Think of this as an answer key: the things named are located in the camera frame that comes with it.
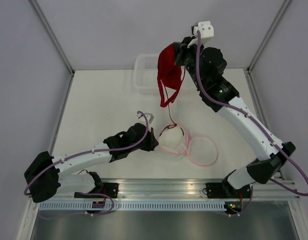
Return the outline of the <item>red bra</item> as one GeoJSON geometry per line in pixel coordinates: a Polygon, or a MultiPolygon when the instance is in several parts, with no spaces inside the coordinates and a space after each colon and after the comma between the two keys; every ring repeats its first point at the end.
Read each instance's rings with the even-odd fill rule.
{"type": "Polygon", "coordinates": [[[176,127],[177,124],[171,118],[169,104],[172,104],[178,96],[185,77],[185,72],[182,74],[181,67],[176,65],[175,53],[174,45],[171,43],[161,51],[157,63],[160,107],[168,107],[169,117],[172,122],[168,126],[170,129],[176,127]]]}

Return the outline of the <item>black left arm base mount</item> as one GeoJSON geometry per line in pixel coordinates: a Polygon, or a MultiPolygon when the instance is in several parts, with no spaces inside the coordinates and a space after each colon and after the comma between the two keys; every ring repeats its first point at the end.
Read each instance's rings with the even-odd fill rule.
{"type": "Polygon", "coordinates": [[[102,188],[100,188],[99,186],[96,186],[88,193],[75,192],[74,198],[77,198],[77,199],[82,199],[82,198],[86,198],[86,199],[112,198],[112,199],[115,199],[118,196],[118,192],[119,192],[118,183],[105,182],[102,188]]]}

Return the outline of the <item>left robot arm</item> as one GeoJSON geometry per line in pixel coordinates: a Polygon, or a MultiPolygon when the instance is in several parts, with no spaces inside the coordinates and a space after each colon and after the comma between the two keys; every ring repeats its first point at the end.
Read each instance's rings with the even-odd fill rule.
{"type": "Polygon", "coordinates": [[[35,203],[41,203],[56,195],[62,187],[61,180],[75,172],[125,159],[137,150],[150,152],[157,146],[153,127],[138,122],[90,150],[62,156],[51,156],[48,151],[43,151],[24,172],[27,186],[23,194],[31,196],[35,203]]]}

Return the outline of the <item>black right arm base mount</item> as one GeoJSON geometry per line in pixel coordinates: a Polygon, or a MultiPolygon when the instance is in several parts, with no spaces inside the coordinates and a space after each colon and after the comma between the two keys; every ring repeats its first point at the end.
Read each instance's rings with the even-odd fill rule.
{"type": "Polygon", "coordinates": [[[206,183],[207,197],[210,199],[249,199],[251,197],[251,187],[246,185],[240,189],[235,189],[228,184],[221,182],[206,183]]]}

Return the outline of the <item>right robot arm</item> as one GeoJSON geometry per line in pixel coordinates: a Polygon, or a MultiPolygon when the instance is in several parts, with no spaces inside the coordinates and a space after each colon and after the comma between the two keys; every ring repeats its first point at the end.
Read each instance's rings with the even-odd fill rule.
{"type": "Polygon", "coordinates": [[[175,64],[184,67],[194,82],[202,101],[229,122],[245,139],[256,158],[230,172],[222,181],[222,192],[232,198],[240,189],[253,183],[266,184],[295,151],[295,145],[272,134],[250,111],[236,88],[223,73],[227,66],[220,49],[188,46],[192,37],[172,43],[175,64]]]}

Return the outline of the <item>white mesh laundry bag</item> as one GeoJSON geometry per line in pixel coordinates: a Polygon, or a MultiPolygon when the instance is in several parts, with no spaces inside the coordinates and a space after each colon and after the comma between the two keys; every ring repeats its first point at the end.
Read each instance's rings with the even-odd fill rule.
{"type": "Polygon", "coordinates": [[[179,161],[180,159],[186,157],[193,164],[199,167],[209,167],[215,164],[216,161],[218,160],[219,152],[214,142],[211,139],[204,136],[190,137],[187,129],[180,124],[178,125],[184,129],[186,134],[185,148],[180,152],[180,151],[166,151],[157,146],[155,148],[155,153],[167,161],[174,161],[174,162],[179,161]]]}

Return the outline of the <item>white padded bra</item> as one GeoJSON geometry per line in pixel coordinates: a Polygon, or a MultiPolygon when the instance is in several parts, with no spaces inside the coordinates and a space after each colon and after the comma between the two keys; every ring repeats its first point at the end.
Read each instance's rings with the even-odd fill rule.
{"type": "Polygon", "coordinates": [[[165,151],[180,152],[186,146],[186,134],[182,127],[167,126],[158,137],[159,147],[165,151]]]}

